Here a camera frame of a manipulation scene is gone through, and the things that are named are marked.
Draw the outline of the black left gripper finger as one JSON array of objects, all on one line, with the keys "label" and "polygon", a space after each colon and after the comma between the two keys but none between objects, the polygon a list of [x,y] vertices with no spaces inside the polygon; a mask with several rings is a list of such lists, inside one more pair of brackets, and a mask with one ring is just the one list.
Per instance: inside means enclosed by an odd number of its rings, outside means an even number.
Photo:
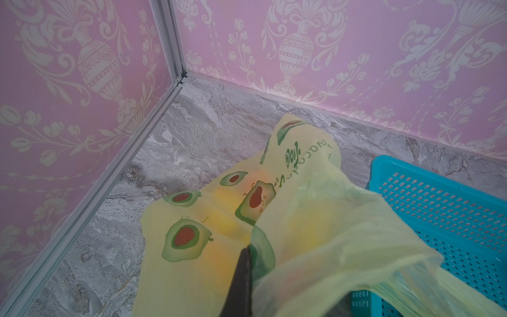
[{"label": "black left gripper finger", "polygon": [[250,247],[240,252],[220,317],[252,316],[252,257]]}]

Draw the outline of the yellow-green plastic bag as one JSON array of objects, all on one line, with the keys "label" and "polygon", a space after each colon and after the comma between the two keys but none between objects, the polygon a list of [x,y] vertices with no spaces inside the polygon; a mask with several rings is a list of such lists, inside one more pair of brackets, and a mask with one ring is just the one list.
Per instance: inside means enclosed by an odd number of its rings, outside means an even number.
[{"label": "yellow-green plastic bag", "polygon": [[323,316],[352,291],[440,259],[381,195],[347,178],[330,134],[290,114],[263,151],[152,203],[141,226],[133,316],[218,316],[247,246],[252,316]]}]

